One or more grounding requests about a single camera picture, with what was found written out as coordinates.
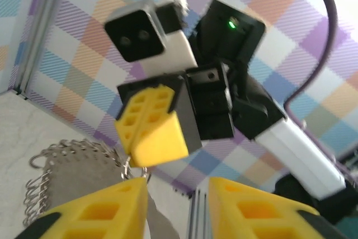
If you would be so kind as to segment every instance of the plaid wallpaper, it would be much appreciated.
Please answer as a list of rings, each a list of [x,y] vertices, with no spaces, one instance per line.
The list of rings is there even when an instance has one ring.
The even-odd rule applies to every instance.
[[[26,16],[25,27],[22,31],[20,43],[18,44],[18,50],[15,57],[15,62],[11,70],[11,77],[8,83],[9,90],[14,88],[15,80],[18,75],[18,69],[20,67],[21,62],[24,61],[23,54],[25,52],[25,49],[28,45],[31,46],[31,40],[29,40],[29,34],[30,34],[31,27],[33,26],[34,23],[34,18],[37,15],[39,2],[40,0],[32,0],[30,3],[30,8]]]
[[[3,74],[12,69],[12,64],[8,63],[13,59],[9,59],[8,52],[20,3],[21,0],[0,0],[0,93],[8,89],[8,81],[3,79]]]
[[[134,0],[60,0],[30,99],[109,145],[118,143],[113,121],[121,107],[116,85],[143,77],[112,45],[102,23]],[[189,0],[190,33],[210,0]],[[317,63],[327,33],[322,0],[222,0],[265,21],[267,34],[251,74],[282,103]],[[358,0],[336,0],[340,29],[328,66],[294,103],[308,128],[339,154],[358,138]],[[183,191],[223,176],[271,190],[286,168],[240,133],[211,141],[189,158],[154,169]]]

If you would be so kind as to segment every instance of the purple cable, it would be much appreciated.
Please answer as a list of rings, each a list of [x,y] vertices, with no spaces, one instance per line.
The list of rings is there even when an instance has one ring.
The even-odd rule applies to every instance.
[[[337,15],[337,7],[335,0],[323,0],[324,5],[326,6],[327,10],[327,17],[328,17],[328,35],[326,44],[324,46],[323,53],[321,55],[321,58],[318,61],[317,66],[312,71],[312,74],[308,76],[307,80],[294,92],[292,93],[284,102],[284,109],[287,113],[287,115],[291,118],[291,120],[297,124],[300,128],[304,129],[303,123],[295,116],[295,114],[292,112],[290,108],[291,102],[299,96],[319,75],[319,73],[322,71],[324,66],[326,65],[328,61],[329,54],[331,53],[331,50],[334,46],[335,37],[336,37],[336,31],[337,31],[337,25],[338,25],[338,15]],[[328,151],[320,142],[319,140],[310,132],[304,130],[304,133],[312,140],[312,142],[323,152],[324,155],[327,156],[329,160],[331,160],[336,167],[346,176],[347,179],[349,179],[352,182],[358,182],[355,180],[352,176],[350,171],[342,165],[341,163],[336,161],[335,156]]]

